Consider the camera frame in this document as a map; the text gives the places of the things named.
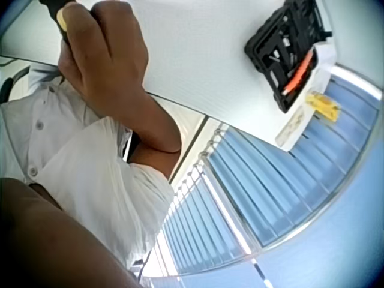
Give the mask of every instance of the black tool case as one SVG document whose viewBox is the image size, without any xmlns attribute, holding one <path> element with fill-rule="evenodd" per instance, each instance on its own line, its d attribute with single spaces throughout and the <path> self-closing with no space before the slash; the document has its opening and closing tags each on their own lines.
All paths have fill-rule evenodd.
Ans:
<svg viewBox="0 0 384 288">
<path fill-rule="evenodd" d="M 332 36 L 325 32 L 315 0 L 286 0 L 248 41 L 245 52 L 269 82 L 281 111 L 286 113 L 317 65 L 316 51 L 300 84 L 287 95 L 284 87 L 313 44 Z"/>
</svg>

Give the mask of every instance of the black handle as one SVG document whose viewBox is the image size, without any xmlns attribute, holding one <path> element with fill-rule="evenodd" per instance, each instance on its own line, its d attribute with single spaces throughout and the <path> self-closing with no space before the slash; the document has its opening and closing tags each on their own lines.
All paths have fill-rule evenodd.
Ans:
<svg viewBox="0 0 384 288">
<path fill-rule="evenodd" d="M 50 14 L 50 17 L 53 19 L 53 21 L 56 22 L 57 26 L 60 29 L 60 33 L 62 35 L 62 38 L 64 41 L 69 45 L 67 33 L 60 27 L 58 21 L 57 21 L 57 14 L 58 11 L 64 7 L 69 2 L 75 2 L 75 0 L 40 0 L 40 3 L 48 7 L 48 11 Z"/>
</svg>

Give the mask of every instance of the person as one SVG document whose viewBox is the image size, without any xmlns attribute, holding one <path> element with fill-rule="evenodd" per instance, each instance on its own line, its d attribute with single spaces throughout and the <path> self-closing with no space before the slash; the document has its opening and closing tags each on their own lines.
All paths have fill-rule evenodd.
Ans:
<svg viewBox="0 0 384 288">
<path fill-rule="evenodd" d="M 62 16 L 62 75 L 0 106 L 0 177 L 42 185 L 129 268 L 170 207 L 180 133 L 143 89 L 149 56 L 128 3 L 71 2 Z M 140 143 L 126 163 L 132 131 Z"/>
<path fill-rule="evenodd" d="M 1 287 L 141 287 L 45 189 L 0 178 Z"/>
</svg>

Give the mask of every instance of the white table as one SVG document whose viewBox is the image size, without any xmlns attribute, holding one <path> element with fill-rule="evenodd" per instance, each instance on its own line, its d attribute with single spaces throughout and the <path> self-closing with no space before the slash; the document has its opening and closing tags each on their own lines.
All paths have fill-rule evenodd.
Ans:
<svg viewBox="0 0 384 288">
<path fill-rule="evenodd" d="M 79 1 L 91 8 L 94 0 Z M 323 67 L 287 113 L 277 106 L 264 75 L 244 53 L 244 46 L 284 0 L 130 0 L 150 55 L 145 89 L 207 114 L 288 151 L 314 111 L 305 93 L 325 88 Z M 323 19 L 329 27 L 326 17 Z M 47 8 L 34 0 L 5 33 L 4 56 L 56 64 L 61 36 Z M 325 61 L 334 62 L 327 48 Z M 285 127 L 302 113 L 302 121 Z"/>
</svg>

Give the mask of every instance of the button-up shirt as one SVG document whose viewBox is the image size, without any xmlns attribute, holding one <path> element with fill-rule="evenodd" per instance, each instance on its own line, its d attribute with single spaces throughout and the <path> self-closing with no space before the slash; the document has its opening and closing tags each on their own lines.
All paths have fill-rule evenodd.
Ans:
<svg viewBox="0 0 384 288">
<path fill-rule="evenodd" d="M 162 173 L 122 160 L 130 133 L 56 78 L 0 106 L 0 176 L 44 186 L 129 267 L 154 246 L 173 199 Z"/>
</svg>

